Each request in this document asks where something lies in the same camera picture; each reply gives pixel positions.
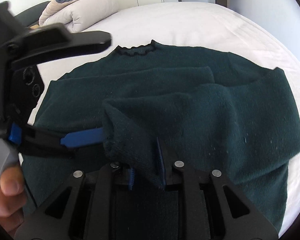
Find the person's left hand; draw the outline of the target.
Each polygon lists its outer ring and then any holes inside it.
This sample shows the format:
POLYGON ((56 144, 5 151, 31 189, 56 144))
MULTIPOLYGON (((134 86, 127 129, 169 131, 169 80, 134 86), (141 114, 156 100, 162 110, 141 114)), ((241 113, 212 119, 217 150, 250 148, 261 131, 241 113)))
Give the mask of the person's left hand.
POLYGON ((24 222, 27 202, 25 181, 20 165, 7 168, 0 176, 0 225, 11 237, 24 222))

